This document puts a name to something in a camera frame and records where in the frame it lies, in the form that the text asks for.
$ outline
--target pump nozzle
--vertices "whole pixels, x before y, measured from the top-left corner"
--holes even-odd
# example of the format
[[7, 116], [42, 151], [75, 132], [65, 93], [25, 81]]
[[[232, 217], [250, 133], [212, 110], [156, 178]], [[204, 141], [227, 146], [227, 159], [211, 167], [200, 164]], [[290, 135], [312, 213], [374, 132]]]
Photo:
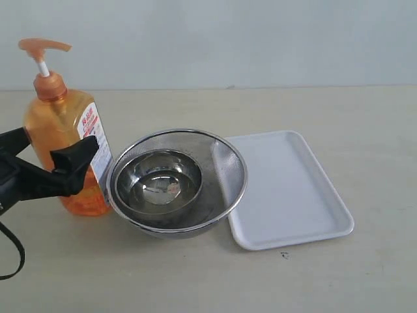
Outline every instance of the pump nozzle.
[[19, 41], [19, 48], [25, 50], [38, 65], [39, 72], [33, 85], [40, 100], [52, 101], [65, 95], [66, 87], [60, 75], [50, 72], [45, 64], [45, 49], [68, 51], [69, 44], [43, 38], [27, 38]]

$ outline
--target black strap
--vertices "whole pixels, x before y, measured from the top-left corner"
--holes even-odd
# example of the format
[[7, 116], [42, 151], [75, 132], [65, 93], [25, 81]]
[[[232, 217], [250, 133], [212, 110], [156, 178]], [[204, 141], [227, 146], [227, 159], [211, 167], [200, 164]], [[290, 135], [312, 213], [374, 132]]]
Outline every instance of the black strap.
[[9, 278], [12, 278], [14, 275], [19, 273], [20, 270], [22, 269], [22, 267], [25, 265], [25, 249], [24, 249], [22, 243], [20, 242], [20, 240], [6, 226], [4, 226], [1, 222], [0, 222], [0, 231], [2, 233], [4, 233], [6, 235], [6, 237], [9, 238], [14, 243], [16, 248], [19, 250], [19, 255], [20, 255], [20, 262], [19, 262], [18, 269], [12, 274], [0, 275], [0, 280], [6, 280], [6, 279], [9, 279]]

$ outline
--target bowl rim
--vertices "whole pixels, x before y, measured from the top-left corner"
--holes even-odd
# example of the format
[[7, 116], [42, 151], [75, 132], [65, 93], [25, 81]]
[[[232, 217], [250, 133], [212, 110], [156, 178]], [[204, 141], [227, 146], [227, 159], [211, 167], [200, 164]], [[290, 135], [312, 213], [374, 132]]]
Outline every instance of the bowl rim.
[[[238, 196], [235, 198], [235, 200], [233, 201], [233, 203], [226, 209], [224, 210], [222, 213], [220, 213], [219, 215], [215, 216], [214, 218], [204, 222], [204, 223], [200, 223], [194, 226], [190, 226], [190, 227], [186, 227], [186, 228], [175, 228], [175, 229], [164, 229], [164, 228], [155, 228], [152, 226], [148, 226], [148, 225], [144, 225], [142, 223], [136, 222], [135, 220], [132, 220], [129, 216], [126, 216], [118, 207], [117, 204], [115, 203], [113, 196], [111, 194], [111, 178], [114, 172], [114, 169], [116, 167], [116, 165], [120, 162], [120, 159], [127, 153], [129, 152], [129, 150], [131, 150], [133, 147], [135, 147], [136, 145], [145, 142], [146, 140], [149, 140], [153, 137], [157, 137], [160, 135], [164, 135], [164, 134], [170, 134], [170, 133], [174, 133], [174, 132], [191, 132], [191, 133], [196, 133], [196, 134], [200, 134], [200, 135], [204, 135], [204, 136], [209, 136], [213, 139], [216, 139], [222, 143], [224, 143], [226, 146], [228, 146], [239, 158], [240, 162], [242, 163], [242, 167], [243, 167], [243, 184], [242, 184], [242, 188], [240, 189], [240, 192], [238, 194]], [[117, 156], [117, 158], [113, 161], [113, 163], [111, 164], [111, 166], [109, 167], [108, 170], [108, 176], [106, 179], [106, 189], [108, 192], [108, 196], [109, 196], [109, 202], [113, 208], [113, 210], [116, 211], [116, 213], [118, 215], [120, 215], [121, 217], [127, 219], [128, 221], [130, 221], [131, 223], [135, 224], [137, 227], [141, 228], [142, 230], [146, 230], [149, 232], [153, 232], [153, 233], [166, 233], [166, 234], [170, 234], [170, 233], [187, 233], [189, 231], [196, 231], [199, 230], [201, 228], [206, 228], [207, 226], [214, 224], [216, 222], [218, 222], [219, 220], [223, 219], [224, 217], [226, 217], [227, 215], [230, 214], [230, 212], [237, 206], [237, 204], [239, 203], [239, 201], [242, 199], [243, 194], [246, 190], [246, 187], [248, 186], [248, 169], [245, 163], [245, 160], [243, 159], [242, 155], [240, 154], [240, 152], [236, 149], [235, 146], [233, 146], [230, 142], [228, 142], [227, 140], [225, 140], [222, 137], [219, 137], [211, 132], [207, 132], [204, 130], [198, 130], [198, 129], [192, 129], [192, 128], [170, 128], [170, 129], [166, 129], [166, 130], [161, 130], [158, 132], [153, 132], [152, 134], [146, 135], [140, 139], [138, 139], [137, 141], [135, 141], [134, 143], [131, 143], [125, 150], [123, 150], [121, 153], [119, 153], [119, 155]]]
[[[137, 159], [137, 158], [139, 158], [139, 157], [142, 157], [142, 156], [145, 156], [145, 155], [147, 155], [147, 154], [151, 154], [151, 153], [157, 153], [157, 152], [174, 152], [174, 153], [177, 153], [177, 154], [179, 154], [179, 155], [183, 155], [183, 156], [185, 156], [185, 157], [187, 157], [187, 158], [189, 158], [194, 164], [195, 164], [195, 166], [197, 166], [197, 168], [198, 168], [198, 170], [199, 170], [199, 173], [200, 173], [200, 183], [199, 183], [199, 186], [198, 186], [198, 189], [197, 189], [197, 191], [195, 192], [195, 194], [194, 194], [194, 196], [191, 198], [191, 199], [189, 199], [184, 205], [182, 205], [181, 207], [178, 207], [178, 208], [176, 208], [176, 209], [174, 209], [174, 210], [172, 210], [172, 211], [169, 211], [169, 212], [165, 212], [165, 213], [144, 213], [144, 212], [142, 212], [142, 211], [136, 211], [136, 210], [134, 210], [133, 208], [131, 208], [129, 205], [127, 205], [122, 199], [121, 199], [121, 197], [120, 197], [120, 194], [117, 192], [117, 188], [115, 188], [115, 195], [116, 195], [116, 197], [117, 197], [117, 199], [121, 202], [121, 204], [123, 204], [123, 206], [126, 208], [126, 209], [128, 209], [128, 210], [130, 210], [130, 211], [133, 211], [133, 212], [135, 212], [135, 213], [139, 213], [139, 214], [141, 214], [141, 215], [159, 215], [159, 216], [161, 216], [161, 215], [165, 215], [165, 214], [170, 214], [170, 213], [173, 213], [173, 212], [175, 212], [175, 211], [178, 211], [178, 210], [181, 210], [182, 208], [184, 208], [185, 206], [187, 206], [187, 205], [189, 205], [190, 203], [192, 203], [193, 201], [195, 201], [195, 199], [197, 199], [197, 197], [198, 197], [198, 195], [200, 194], [200, 192], [201, 192], [201, 189], [203, 188], [203, 171], [201, 170], [201, 166], [200, 166], [200, 164], [197, 162], [197, 160], [195, 159], [195, 158], [193, 158], [192, 156], [190, 156], [190, 155], [188, 155], [187, 153], [183, 153], [183, 152], [181, 152], [181, 151], [178, 151], [178, 150], [176, 150], [176, 149], [164, 149], [164, 148], [161, 148], [161, 149], [153, 149], [153, 150], [149, 150], [149, 151], [146, 151], [146, 152], [144, 152], [144, 153], [141, 153], [140, 155], [138, 155], [138, 156], [135, 156], [132, 160], [129, 160], [127, 163], [126, 163], [126, 166], [127, 165], [129, 165], [131, 162], [133, 162], [135, 159]], [[117, 182], [119, 181], [119, 177], [120, 177], [120, 175], [121, 175], [121, 173], [122, 173], [122, 170], [119, 172], [119, 173], [117, 173], [117, 175], [116, 175], [116, 178], [115, 178], [115, 185], [117, 185]]]

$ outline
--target bottle label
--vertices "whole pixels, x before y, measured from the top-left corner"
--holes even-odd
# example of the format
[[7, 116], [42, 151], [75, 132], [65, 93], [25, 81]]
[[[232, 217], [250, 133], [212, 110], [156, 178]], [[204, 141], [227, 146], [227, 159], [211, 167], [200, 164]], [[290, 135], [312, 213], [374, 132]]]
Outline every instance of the bottle label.
[[104, 134], [100, 116], [94, 102], [90, 103], [86, 107], [81, 119], [79, 120], [77, 130], [81, 139], [91, 135], [95, 135], [97, 138], [99, 148], [91, 161], [91, 168], [93, 169], [100, 189], [103, 192], [104, 198], [108, 203], [109, 200], [106, 190], [106, 179], [113, 157], [111, 156], [109, 143], [107, 141], [106, 134]]

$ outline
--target white wall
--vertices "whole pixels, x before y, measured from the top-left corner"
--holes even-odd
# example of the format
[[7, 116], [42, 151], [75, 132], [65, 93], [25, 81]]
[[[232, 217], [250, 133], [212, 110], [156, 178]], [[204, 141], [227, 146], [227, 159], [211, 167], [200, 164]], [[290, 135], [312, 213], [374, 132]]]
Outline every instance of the white wall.
[[23, 37], [71, 87], [417, 83], [417, 1], [3, 0], [0, 89], [30, 89]]

